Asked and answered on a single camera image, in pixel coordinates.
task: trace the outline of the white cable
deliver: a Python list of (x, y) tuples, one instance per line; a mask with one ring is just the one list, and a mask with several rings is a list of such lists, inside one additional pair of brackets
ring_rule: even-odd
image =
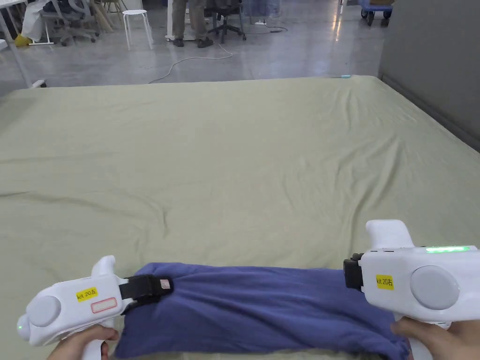
[(179, 61), (173, 63), (172, 66), (170, 66), (170, 70), (167, 72), (166, 75), (163, 75), (162, 77), (159, 77), (158, 79), (155, 79), (155, 80), (150, 81), (149, 84), (153, 84), (155, 81), (159, 81), (159, 80), (165, 79), (167, 76), (170, 75), (170, 73), (172, 72), (173, 67), (174, 67), (175, 65), (181, 63), (182, 61), (190, 60), (190, 59), (222, 60), (222, 59), (231, 58), (231, 57), (233, 56), (233, 54), (232, 54), (230, 51), (225, 50), (225, 49), (223, 48), (223, 46), (221, 46), (219, 43), (215, 43), (215, 44), (217, 44), (218, 46), (220, 46), (220, 48), (221, 48), (224, 52), (226, 52), (226, 53), (228, 54), (228, 56), (223, 56), (223, 57), (221, 57), (221, 58), (202, 58), (202, 57), (200, 57), (200, 56), (195, 56), (195, 57), (193, 57), (193, 58), (185, 58), (185, 59), (179, 60)]

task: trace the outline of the gray circular button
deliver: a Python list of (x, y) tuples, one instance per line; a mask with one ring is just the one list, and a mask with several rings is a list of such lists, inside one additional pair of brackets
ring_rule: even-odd
[(38, 327), (50, 325), (60, 314), (60, 301), (54, 296), (43, 296), (33, 299), (27, 306), (30, 322)]
[(30, 322), (28, 321), (27, 314), (23, 314), (18, 319), (17, 332), (23, 340), (30, 340)]
[(448, 309), (460, 295), (460, 287), (453, 275), (434, 265), (415, 270), (410, 278), (410, 288), (417, 301), (432, 310)]

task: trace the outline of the human hand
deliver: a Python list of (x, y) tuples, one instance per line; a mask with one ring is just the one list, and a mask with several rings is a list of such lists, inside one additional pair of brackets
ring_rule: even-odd
[(402, 318), (392, 331), (423, 343), (434, 360), (480, 360), (480, 321), (459, 321), (448, 329)]
[[(93, 340), (118, 340), (115, 329), (95, 325), (58, 343), (47, 360), (82, 360), (85, 347)], [(102, 360), (108, 360), (108, 344), (102, 344)]]

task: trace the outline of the khaki pants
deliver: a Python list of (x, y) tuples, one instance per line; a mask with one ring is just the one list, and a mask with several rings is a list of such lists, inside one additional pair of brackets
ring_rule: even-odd
[(195, 31), (197, 40), (205, 40), (207, 28), (205, 26), (204, 9), (206, 0), (173, 0), (172, 21), (173, 35), (176, 39), (183, 39), (185, 32), (185, 11), (189, 2), (190, 25)]

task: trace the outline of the black shoe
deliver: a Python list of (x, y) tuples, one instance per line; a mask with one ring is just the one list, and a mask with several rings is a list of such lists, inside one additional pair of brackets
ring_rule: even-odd
[(198, 48), (206, 48), (208, 46), (212, 46), (213, 45), (213, 41), (210, 40), (209, 38), (205, 38), (205, 40), (198, 40), (198, 45), (197, 47)]
[(183, 47), (183, 39), (175, 39), (175, 40), (173, 40), (173, 45), (175, 45), (175, 46), (178, 47), (178, 48), (182, 48), (182, 47)]

